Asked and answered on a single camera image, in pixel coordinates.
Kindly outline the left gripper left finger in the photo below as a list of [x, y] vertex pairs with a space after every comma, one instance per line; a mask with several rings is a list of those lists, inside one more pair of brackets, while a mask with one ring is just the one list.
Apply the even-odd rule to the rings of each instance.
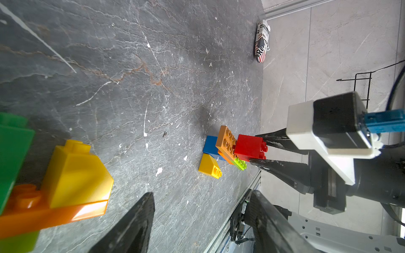
[[147, 192], [89, 252], [146, 253], [154, 214], [154, 194]]

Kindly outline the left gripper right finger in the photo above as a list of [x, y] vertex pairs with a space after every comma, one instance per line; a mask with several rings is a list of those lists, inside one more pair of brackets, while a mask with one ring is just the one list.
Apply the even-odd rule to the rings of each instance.
[[318, 253], [258, 190], [247, 204], [245, 223], [254, 232], [255, 253]]

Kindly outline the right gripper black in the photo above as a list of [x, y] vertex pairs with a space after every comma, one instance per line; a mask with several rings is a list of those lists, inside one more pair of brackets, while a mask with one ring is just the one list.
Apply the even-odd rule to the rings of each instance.
[[332, 167], [316, 152], [300, 150], [287, 136], [286, 128], [256, 135], [267, 146], [308, 155], [304, 163], [250, 159], [250, 163], [274, 175], [301, 194], [313, 194], [313, 207], [330, 215], [345, 212], [347, 185]]

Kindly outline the red lego brick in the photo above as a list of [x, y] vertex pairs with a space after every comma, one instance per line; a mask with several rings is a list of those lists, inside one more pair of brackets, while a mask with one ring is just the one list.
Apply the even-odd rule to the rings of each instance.
[[268, 151], [266, 142], [261, 137], [239, 135], [235, 145], [235, 155], [249, 162], [251, 159], [266, 160], [265, 153]]

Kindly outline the light green lego plate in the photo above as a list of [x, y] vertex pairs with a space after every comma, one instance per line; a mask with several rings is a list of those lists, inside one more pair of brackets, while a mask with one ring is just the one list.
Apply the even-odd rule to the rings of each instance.
[[244, 160], [240, 160], [239, 158], [235, 158], [233, 161], [234, 165], [241, 171], [247, 169], [247, 164]]

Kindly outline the brown lego plate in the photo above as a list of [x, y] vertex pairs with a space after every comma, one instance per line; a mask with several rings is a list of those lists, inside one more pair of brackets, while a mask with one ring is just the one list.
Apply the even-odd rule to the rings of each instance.
[[216, 148], [226, 155], [228, 159], [234, 161], [236, 158], [235, 145], [236, 138], [226, 125], [222, 125], [218, 133]]

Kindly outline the yellow lego brick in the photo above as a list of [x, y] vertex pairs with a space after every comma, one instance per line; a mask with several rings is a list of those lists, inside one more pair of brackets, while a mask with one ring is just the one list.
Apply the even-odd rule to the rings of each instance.
[[50, 208], [109, 200], [113, 177], [90, 150], [76, 140], [55, 147], [41, 184]]
[[222, 177], [222, 172], [217, 161], [211, 155], [206, 153], [202, 156], [198, 171], [216, 179]]

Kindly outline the orange 2x4 lego plate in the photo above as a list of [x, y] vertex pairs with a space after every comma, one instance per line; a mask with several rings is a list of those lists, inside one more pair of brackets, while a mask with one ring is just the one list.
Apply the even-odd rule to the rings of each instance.
[[50, 208], [46, 195], [33, 184], [14, 186], [1, 215], [1, 238], [39, 231], [105, 214], [108, 201]]

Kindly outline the dark green lego brick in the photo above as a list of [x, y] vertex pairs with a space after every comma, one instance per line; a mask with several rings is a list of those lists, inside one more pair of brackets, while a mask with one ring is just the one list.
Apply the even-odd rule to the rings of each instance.
[[1, 113], [1, 212], [6, 207], [35, 135], [27, 123], [27, 118]]

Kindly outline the lime green lego plate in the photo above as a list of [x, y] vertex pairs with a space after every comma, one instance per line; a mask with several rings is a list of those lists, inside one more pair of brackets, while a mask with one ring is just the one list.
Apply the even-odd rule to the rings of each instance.
[[1, 239], [1, 253], [30, 253], [35, 249], [40, 231]]

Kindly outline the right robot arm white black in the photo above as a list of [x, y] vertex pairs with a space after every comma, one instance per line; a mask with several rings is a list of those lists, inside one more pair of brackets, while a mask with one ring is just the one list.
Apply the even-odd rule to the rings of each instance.
[[405, 111], [393, 100], [405, 80], [401, 71], [386, 109], [368, 112], [352, 91], [289, 107], [285, 129], [262, 134], [266, 147], [308, 156], [308, 163], [250, 159], [296, 191], [313, 195], [315, 208], [335, 215], [346, 210], [346, 198], [381, 203], [396, 222], [395, 207], [405, 205], [405, 144], [385, 145], [383, 133], [404, 132]]

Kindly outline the blue lego block under plate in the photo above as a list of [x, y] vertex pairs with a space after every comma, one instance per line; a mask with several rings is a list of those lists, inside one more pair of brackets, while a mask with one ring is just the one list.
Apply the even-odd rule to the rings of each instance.
[[217, 137], [215, 136], [207, 136], [206, 142], [203, 148], [203, 153], [206, 153], [212, 156], [216, 160], [225, 161], [225, 159], [218, 153], [218, 149], [216, 148]]

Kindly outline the flag pattern can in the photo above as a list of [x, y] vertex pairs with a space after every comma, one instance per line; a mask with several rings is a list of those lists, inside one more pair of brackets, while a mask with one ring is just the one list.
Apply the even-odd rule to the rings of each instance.
[[254, 45], [254, 55], [258, 63], [263, 63], [265, 61], [267, 51], [270, 50], [270, 32], [271, 28], [266, 20], [261, 20], [258, 22]]

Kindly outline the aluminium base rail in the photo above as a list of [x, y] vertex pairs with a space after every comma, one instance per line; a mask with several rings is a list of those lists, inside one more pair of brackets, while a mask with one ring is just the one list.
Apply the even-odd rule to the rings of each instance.
[[253, 232], [250, 226], [244, 223], [244, 213], [251, 193], [261, 185], [261, 173], [257, 172], [242, 196], [238, 199], [234, 210], [228, 220], [215, 234], [212, 241], [204, 250], [206, 253], [252, 253], [254, 248]]

